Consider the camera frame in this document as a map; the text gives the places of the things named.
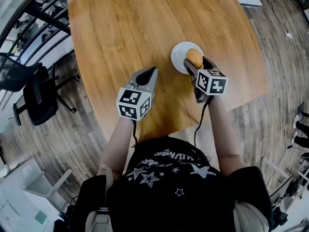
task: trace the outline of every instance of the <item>green square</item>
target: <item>green square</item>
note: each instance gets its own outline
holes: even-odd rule
[[[34,219],[36,219],[40,224],[43,224],[47,218],[47,215],[45,215],[42,211],[39,211]]]

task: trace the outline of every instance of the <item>white shoe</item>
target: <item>white shoe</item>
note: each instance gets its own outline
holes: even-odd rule
[[[299,115],[296,115],[294,118],[293,129],[296,129],[296,122],[298,121]]]
[[[298,131],[295,131],[294,136],[291,140],[291,144],[295,143],[295,137],[298,135]]]

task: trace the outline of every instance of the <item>table top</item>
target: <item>table top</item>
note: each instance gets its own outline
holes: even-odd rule
[[[116,98],[130,76],[156,66],[152,109],[137,126],[139,139],[180,131],[199,122],[188,75],[170,54],[182,41],[196,43],[229,77],[227,110],[268,91],[253,28],[237,0],[69,0],[75,54],[98,122],[107,139],[118,120]]]

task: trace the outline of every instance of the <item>black shirt sleeve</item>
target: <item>black shirt sleeve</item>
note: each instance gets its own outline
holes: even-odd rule
[[[69,221],[69,232],[85,231],[90,212],[105,205],[106,176],[94,176],[83,182]]]
[[[256,207],[272,227],[272,205],[261,170],[257,167],[241,168],[228,177],[230,191],[238,202],[246,202]]]

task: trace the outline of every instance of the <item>white plate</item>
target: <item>white plate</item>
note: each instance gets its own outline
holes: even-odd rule
[[[194,44],[193,42],[189,42],[189,41],[184,41],[184,42],[180,42],[177,45],[175,45],[175,47],[172,50],[171,56],[170,56],[172,63],[174,67],[176,68],[176,70],[186,75],[188,75],[189,73],[185,69],[183,65],[183,61],[185,59],[185,55],[187,51],[191,48],[198,50],[202,55],[204,55],[202,49],[199,48],[197,44]]]

